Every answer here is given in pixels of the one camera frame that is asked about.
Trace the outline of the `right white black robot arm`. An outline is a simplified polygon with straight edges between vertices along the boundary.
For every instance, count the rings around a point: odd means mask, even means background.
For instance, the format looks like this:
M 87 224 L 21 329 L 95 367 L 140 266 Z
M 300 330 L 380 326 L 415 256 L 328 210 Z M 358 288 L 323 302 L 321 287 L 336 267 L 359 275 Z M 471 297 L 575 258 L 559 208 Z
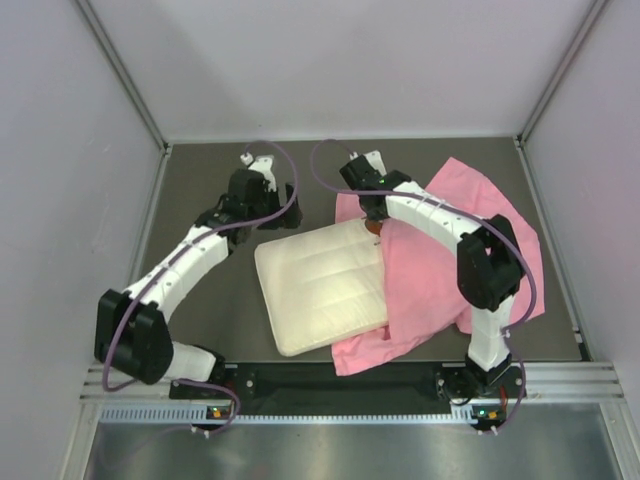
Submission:
M 478 218 L 422 189 L 410 176 L 386 174 L 359 155 L 340 169 L 366 218 L 404 222 L 446 247 L 456 260 L 457 288 L 471 305 L 471 341 L 464 375 L 469 394 L 487 396 L 510 368 L 506 344 L 515 296 L 529 274 L 510 221 Z

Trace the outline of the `pink pillowcase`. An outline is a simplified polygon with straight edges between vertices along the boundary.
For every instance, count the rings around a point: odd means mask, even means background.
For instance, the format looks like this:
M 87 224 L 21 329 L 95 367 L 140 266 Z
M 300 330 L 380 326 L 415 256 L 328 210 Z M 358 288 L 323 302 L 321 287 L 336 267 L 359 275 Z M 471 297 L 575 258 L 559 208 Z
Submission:
M 510 320 L 542 315 L 544 272 L 538 235 L 507 197 L 486 176 L 455 158 L 445 162 L 425 189 L 478 217 L 500 214 L 509 219 L 532 272 L 521 281 Z M 457 288 L 456 261 L 448 249 L 395 220 L 383 224 L 380 247 L 388 323 L 332 345 L 339 376 L 405 355 L 451 325 L 464 334 L 471 331 L 471 307 Z

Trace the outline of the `cream white pillow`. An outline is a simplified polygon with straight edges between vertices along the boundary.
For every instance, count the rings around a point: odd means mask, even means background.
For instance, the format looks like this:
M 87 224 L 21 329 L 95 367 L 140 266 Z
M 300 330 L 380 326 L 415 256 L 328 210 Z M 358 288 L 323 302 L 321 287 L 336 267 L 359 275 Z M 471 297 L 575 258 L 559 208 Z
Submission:
M 380 239 L 361 218 L 261 244 L 254 259 L 285 357 L 387 324 Z

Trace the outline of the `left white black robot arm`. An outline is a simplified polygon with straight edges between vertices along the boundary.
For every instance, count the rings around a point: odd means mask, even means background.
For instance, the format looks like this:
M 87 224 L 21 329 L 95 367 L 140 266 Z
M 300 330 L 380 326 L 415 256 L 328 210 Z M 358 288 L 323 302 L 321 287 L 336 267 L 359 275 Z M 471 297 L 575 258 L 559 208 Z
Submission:
M 94 357 L 106 370 L 153 385 L 191 381 L 205 396 L 226 387 L 221 355 L 172 339 L 169 322 L 189 292 L 254 229 L 295 229 L 302 220 L 295 184 L 280 191 L 273 159 L 259 156 L 233 172 L 217 204 L 200 214 L 186 236 L 150 272 L 122 291 L 107 290 L 97 307 Z

